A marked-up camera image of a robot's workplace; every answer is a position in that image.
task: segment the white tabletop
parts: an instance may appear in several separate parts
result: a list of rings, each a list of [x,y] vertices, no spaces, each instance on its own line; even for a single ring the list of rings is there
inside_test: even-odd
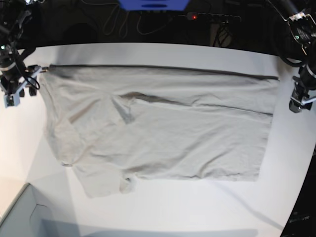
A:
[[[89,199],[71,168],[58,164],[43,137],[45,106],[40,96],[22,99],[17,108],[1,107],[0,159],[12,170],[0,168],[0,172],[29,181],[36,188],[38,203],[48,206],[59,221],[57,228],[80,236],[103,236],[102,232],[119,236],[148,236],[149,232],[163,232],[168,237],[280,236],[316,142],[315,111],[294,114],[288,109],[291,78],[297,69],[264,54],[147,43],[44,47],[25,63],[163,66],[279,77],[278,102],[257,182],[139,180],[133,193]],[[10,153],[7,150],[12,146],[18,149]]]

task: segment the blue device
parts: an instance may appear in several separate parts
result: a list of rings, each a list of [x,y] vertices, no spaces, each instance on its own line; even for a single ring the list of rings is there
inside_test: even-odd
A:
[[[119,0],[126,11],[183,11],[189,0]]]

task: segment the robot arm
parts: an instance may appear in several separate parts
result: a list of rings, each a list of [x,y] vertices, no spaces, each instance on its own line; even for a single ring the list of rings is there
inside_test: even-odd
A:
[[[35,49],[25,49],[20,55],[16,48],[23,34],[23,24],[32,16],[32,3],[18,0],[6,2],[6,14],[0,16],[3,24],[0,24],[0,88],[4,92],[6,107],[19,105],[25,87],[30,88],[31,96],[36,95],[40,88],[36,78],[42,68],[37,65],[26,67],[23,62]]]
[[[305,9],[298,7],[292,0],[269,0],[286,21],[294,39],[302,46],[306,61],[302,62],[299,75],[293,77],[295,88],[291,96],[290,110],[299,113],[310,110],[316,97],[310,98],[309,91],[316,90],[316,23]]]

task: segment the black cable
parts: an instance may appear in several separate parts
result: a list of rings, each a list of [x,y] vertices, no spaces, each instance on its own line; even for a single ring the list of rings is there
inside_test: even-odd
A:
[[[120,16],[120,13],[122,11],[124,11],[124,9],[121,8],[120,3],[119,2],[104,2],[104,3],[92,3],[92,2],[86,2],[85,0],[81,0],[82,3],[87,4],[87,5],[91,5],[91,6],[107,6],[107,5],[113,5],[113,9],[109,15],[109,17],[107,18],[107,20],[105,21],[103,27],[102,27],[102,33],[105,36],[110,36],[112,35],[112,33],[114,32],[114,30],[116,29],[117,26],[117,22]],[[128,35],[128,19],[129,19],[129,15],[130,12],[127,11],[125,18],[123,20],[123,23],[121,24],[120,28],[119,28],[119,36],[124,39],[127,37]],[[106,28],[110,25],[112,18],[114,20],[114,22],[112,23],[112,27],[106,31]]]
[[[227,35],[227,31],[223,30],[221,34],[219,35],[219,38],[222,38],[223,36]]]
[[[15,44],[14,44],[14,47],[13,47],[13,49],[12,49],[12,58],[13,58],[13,61],[14,61],[14,63],[15,63],[16,69],[18,70],[19,74],[24,78],[24,80],[25,80],[31,87],[33,87],[35,90],[39,90],[39,89],[40,89],[40,84],[39,84],[39,82],[38,82],[36,79],[34,79],[33,77],[26,75],[25,72],[22,73],[23,70],[21,70],[21,69],[19,68],[19,65],[16,63],[15,53],[17,52],[17,50],[16,50],[16,48],[15,48]],[[36,86],[33,85],[33,84],[29,81],[29,79],[32,79],[32,80],[35,82]]]
[[[159,28],[157,28],[157,29],[155,29],[155,30],[153,30],[153,31],[145,32],[145,33],[144,33],[144,32],[141,32],[141,31],[139,30],[139,24],[140,24],[141,19],[142,19],[142,15],[139,17],[139,19],[138,19],[138,21],[137,21],[136,30],[137,30],[137,32],[138,32],[140,35],[143,35],[143,36],[150,35],[150,34],[152,34],[152,33],[155,33],[155,32],[158,32],[158,31],[162,30],[163,28],[165,28],[165,27],[173,20],[173,18],[171,18],[171,19],[168,20],[168,22],[167,22],[166,24],[160,26]]]
[[[307,58],[305,58],[304,60],[302,60],[299,63],[293,63],[283,54],[283,52],[277,46],[276,38],[275,38],[277,19],[278,19],[278,16],[274,16],[274,18],[272,19],[271,26],[270,26],[270,43],[271,43],[271,46],[272,46],[274,52],[280,57],[280,59],[284,63],[286,63],[287,65],[289,65],[291,67],[299,68],[299,67],[304,66],[307,62]]]
[[[223,46],[223,43],[227,40],[228,36],[229,36],[229,34],[228,34],[228,33],[226,33],[226,35],[225,35],[224,39],[223,39],[222,41],[220,41],[220,42],[219,42],[219,46],[220,46],[220,47],[222,47],[222,46]]]
[[[219,42],[219,35],[223,32],[224,29],[225,29],[224,25],[220,25],[220,27],[217,29],[216,36],[213,42],[213,47],[215,47],[216,42]]]
[[[235,42],[237,42],[240,47],[245,46],[245,43],[242,43],[237,37],[235,37],[235,35],[231,31],[227,30],[226,28],[224,29],[224,31],[226,31],[227,34],[232,38],[230,44],[227,47],[230,47]]]

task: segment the power strip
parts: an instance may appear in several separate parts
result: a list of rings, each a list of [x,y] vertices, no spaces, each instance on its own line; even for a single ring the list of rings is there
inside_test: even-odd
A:
[[[199,13],[199,12],[188,12],[187,19],[190,21],[197,20],[201,16],[206,16],[211,23],[240,23],[242,18],[240,16],[225,15],[225,14],[213,14],[213,13]]]

